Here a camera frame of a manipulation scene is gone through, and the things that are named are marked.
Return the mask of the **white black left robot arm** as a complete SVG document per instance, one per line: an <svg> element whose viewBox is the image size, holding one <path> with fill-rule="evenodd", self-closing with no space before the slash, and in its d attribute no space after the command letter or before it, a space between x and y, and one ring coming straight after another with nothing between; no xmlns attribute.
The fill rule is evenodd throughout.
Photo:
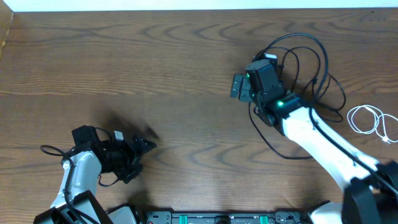
<svg viewBox="0 0 398 224"><path fill-rule="evenodd" d="M142 171L142 156L154 148L156 143L139 136L82 140L68 152L42 145L42 152L62 157L64 175L56 199L47 211L34 218L34 223L147 223L146 216L132 204L106 211L95 195L101 174L113 172L116 182L128 183Z"/></svg>

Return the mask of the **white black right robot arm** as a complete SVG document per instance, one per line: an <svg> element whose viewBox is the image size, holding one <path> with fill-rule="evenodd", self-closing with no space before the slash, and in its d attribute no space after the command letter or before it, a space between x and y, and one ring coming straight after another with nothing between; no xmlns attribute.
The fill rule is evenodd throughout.
<svg viewBox="0 0 398 224"><path fill-rule="evenodd" d="M308 223L397 223L397 162L381 164L331 129L275 75L236 74L231 97L254 103L258 117L305 149L343 191L306 214Z"/></svg>

